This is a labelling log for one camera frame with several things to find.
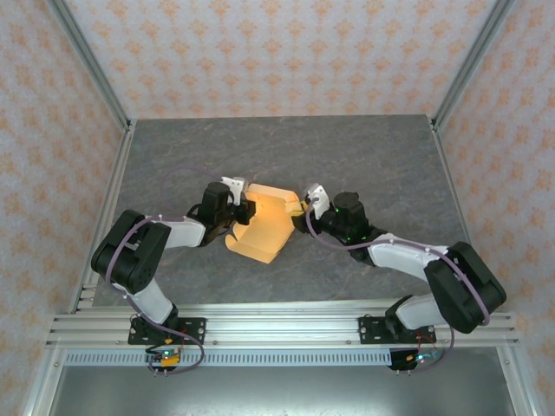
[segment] gray marble surface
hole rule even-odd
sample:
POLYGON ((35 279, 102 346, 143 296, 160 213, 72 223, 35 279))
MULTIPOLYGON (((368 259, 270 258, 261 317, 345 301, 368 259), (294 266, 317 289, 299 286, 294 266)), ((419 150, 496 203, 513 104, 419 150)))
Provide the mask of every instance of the gray marble surface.
MULTIPOLYGON (((302 194, 318 182, 333 197, 358 192, 370 223, 430 244, 464 240, 440 157, 424 115, 141 120, 115 218, 125 209, 182 216, 211 181, 174 167, 302 194)), ((175 303, 293 302, 421 295, 415 277, 373 269, 295 231, 270 264, 230 252, 224 238, 204 248, 166 250, 156 275, 175 303)), ((126 301, 99 283, 95 306, 126 301)))

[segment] cable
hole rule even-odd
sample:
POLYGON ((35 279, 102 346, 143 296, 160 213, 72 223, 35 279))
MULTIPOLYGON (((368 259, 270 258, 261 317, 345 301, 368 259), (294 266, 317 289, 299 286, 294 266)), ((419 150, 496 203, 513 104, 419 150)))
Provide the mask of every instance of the cable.
POLYGON ((432 368, 436 368, 441 362, 443 362, 451 354, 451 351, 453 351, 453 347, 454 347, 454 329, 453 327, 449 327, 449 330, 451 331, 451 342, 449 343, 449 347, 447 348, 447 351, 445 352, 444 355, 442 355, 437 361, 434 361, 429 366, 415 368, 414 370, 401 371, 400 373, 404 373, 404 374, 423 373, 425 371, 431 370, 432 368))
POLYGON ((418 353, 417 354, 419 354, 420 353, 420 348, 422 346, 422 337, 420 335, 420 330, 419 329, 416 329, 416 338, 418 338, 418 353))
POLYGON ((200 204, 195 204, 191 207, 191 209, 187 212, 187 216, 190 218, 195 211, 197 211, 200 208, 200 204))
POLYGON ((420 339, 418 340, 418 352, 420 352, 420 347, 422 345, 422 342, 421 342, 422 339, 424 339, 424 340, 428 341, 430 344, 432 344, 432 347, 434 347, 434 349, 437 351, 437 347, 435 346, 435 342, 432 338, 430 338, 427 335, 422 335, 422 334, 420 334, 420 332, 418 333, 417 336, 420 336, 420 339))
POLYGON ((374 241, 369 241, 367 243, 353 244, 353 245, 337 245, 337 244, 328 243, 326 240, 324 240, 323 238, 321 238, 320 236, 318 236, 316 234, 316 232, 314 231, 314 228, 312 227, 312 222, 310 221, 310 211, 312 211, 312 206, 317 201, 318 201, 318 198, 314 198, 310 201, 309 206, 307 207, 306 212, 305 212, 305 217, 306 217, 306 225, 307 225, 307 227, 310 231, 310 234, 320 244, 323 244, 323 245, 325 245, 327 247, 330 247, 331 249, 335 249, 335 250, 356 250, 356 249, 366 249, 366 248, 371 247, 373 245, 380 245, 380 244, 390 243, 392 245, 393 244, 399 244, 399 245, 404 245, 406 247, 412 247, 413 249, 417 249, 417 250, 424 251, 425 253, 433 254, 433 255, 439 257, 441 260, 443 260, 454 271, 454 273, 459 277, 459 279, 467 286, 468 291, 473 296, 474 300, 478 304, 478 307, 480 308, 480 311, 481 311, 482 315, 484 316, 484 321, 481 323, 481 325, 486 326, 489 323, 490 317, 489 317, 489 312, 487 310, 486 304, 484 303, 484 301, 482 301, 482 299, 480 298, 480 295, 478 295, 478 292, 476 291, 474 286, 468 280, 467 275, 465 275, 462 272, 462 270, 459 268, 459 266, 457 266, 453 262, 453 260, 451 260, 449 257, 447 257, 446 255, 444 255, 440 251, 435 250, 431 247, 426 247, 425 245, 421 245, 421 244, 418 244, 418 243, 413 243, 412 241, 401 240, 401 239, 392 239, 389 242, 384 241, 384 240, 374 240, 374 241))
MULTIPOLYGON (((110 288, 112 288, 113 290, 117 291, 120 295, 123 295, 123 297, 125 299, 127 299, 127 301, 129 302, 129 304, 131 305, 131 307, 137 312, 137 314, 139 314, 139 316, 144 319, 145 321, 147 321, 150 325, 152 325, 153 327, 164 331, 168 334, 172 334, 172 335, 177 335, 185 340, 188 340, 190 342, 192 342, 193 344, 195 344, 197 347, 199 347, 200 349, 200 358, 194 362, 192 365, 187 366, 187 367, 181 367, 181 368, 177 368, 171 372, 165 372, 166 375, 170 375, 170 374, 180 374, 180 373, 184 373, 186 371, 190 371, 193 370, 194 368, 198 367, 199 364, 205 359, 205 349, 202 346, 202 344, 196 340, 195 338, 193 338, 190 335, 187 334, 183 334, 182 332, 176 331, 174 329, 170 329, 170 328, 166 328, 162 325, 160 325, 157 322, 154 322, 152 319, 150 319, 148 316, 144 315, 142 313, 142 311, 140 310, 140 308, 137 306, 137 304, 135 302, 133 302, 133 300, 127 295, 127 292, 125 290, 121 290, 118 289, 114 286, 114 284, 112 283, 112 270, 114 269, 114 265, 115 262, 117 261, 118 257, 120 256, 121 252, 123 251, 123 248, 125 247, 125 244, 129 241, 129 239, 131 238, 131 236, 137 231, 139 230, 140 227, 142 227, 143 225, 150 223, 152 221, 152 217, 149 218, 145 218, 141 221, 139 221, 137 224, 135 224, 133 227, 131 227, 131 229, 127 232, 127 234, 125 235, 125 237, 121 240, 120 244, 117 246, 117 248, 115 249, 114 255, 112 256, 112 259, 110 260, 110 263, 108 264, 108 269, 106 270, 106 276, 105 276, 105 280, 106 283, 108 284, 108 286, 110 288)), ((152 360, 150 360, 150 362, 148 363, 148 369, 154 373, 154 375, 156 375, 158 373, 158 370, 156 370, 153 365, 152 365, 152 361, 154 360, 154 358, 152 358, 152 360)))

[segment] orange floral wallpaper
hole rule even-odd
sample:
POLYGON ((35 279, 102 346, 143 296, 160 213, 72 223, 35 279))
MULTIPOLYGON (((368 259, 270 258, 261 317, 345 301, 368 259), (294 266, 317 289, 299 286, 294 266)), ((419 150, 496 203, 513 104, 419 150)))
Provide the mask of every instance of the orange floral wallpaper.
POLYGON ((494 0, 69 0, 132 118, 433 115, 494 0))
POLYGON ((19 415, 121 130, 44 0, 0 3, 0 414, 19 415))
POLYGON ((441 132, 473 241, 555 409, 555 7, 521 0, 441 132))

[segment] yellow foam block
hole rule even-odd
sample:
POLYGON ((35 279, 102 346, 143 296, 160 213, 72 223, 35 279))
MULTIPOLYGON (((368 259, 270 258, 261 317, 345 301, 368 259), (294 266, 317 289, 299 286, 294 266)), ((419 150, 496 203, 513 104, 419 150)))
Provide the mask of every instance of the yellow foam block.
POLYGON ((257 184, 249 185, 245 194, 256 203, 256 214, 249 225, 235 224, 233 235, 225 237, 225 245, 238 254, 269 263, 295 230, 291 213, 301 210, 298 196, 293 191, 257 184))

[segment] perforated metal strip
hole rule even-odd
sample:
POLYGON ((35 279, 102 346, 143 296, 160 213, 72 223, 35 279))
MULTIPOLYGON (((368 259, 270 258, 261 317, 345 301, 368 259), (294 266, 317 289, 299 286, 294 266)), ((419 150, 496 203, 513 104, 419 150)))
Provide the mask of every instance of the perforated metal strip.
MULTIPOLYGON (((181 353, 181 366, 199 358, 196 351, 181 353)), ((69 367, 137 367, 144 366, 147 354, 139 349, 69 350, 65 366, 69 367)), ((207 350, 203 366, 208 367, 314 367, 314 366, 385 366, 391 364, 388 349, 325 350, 207 350)))

